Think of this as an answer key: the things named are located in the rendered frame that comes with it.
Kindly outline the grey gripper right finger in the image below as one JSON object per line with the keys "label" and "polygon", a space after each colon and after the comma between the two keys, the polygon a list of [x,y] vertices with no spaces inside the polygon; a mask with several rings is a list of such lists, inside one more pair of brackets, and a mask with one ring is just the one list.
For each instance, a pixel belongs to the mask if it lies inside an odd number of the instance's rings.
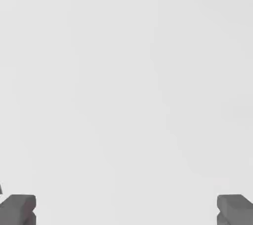
{"label": "grey gripper right finger", "polygon": [[253,225],[253,203],[241,194],[217,197],[217,225]]}

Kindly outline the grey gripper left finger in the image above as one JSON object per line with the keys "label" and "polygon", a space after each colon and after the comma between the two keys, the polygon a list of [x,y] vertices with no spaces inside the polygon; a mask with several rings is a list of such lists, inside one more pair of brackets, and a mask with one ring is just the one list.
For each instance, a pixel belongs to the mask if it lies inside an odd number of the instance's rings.
{"label": "grey gripper left finger", "polygon": [[35,195],[12,194],[0,202],[0,225],[37,225]]}

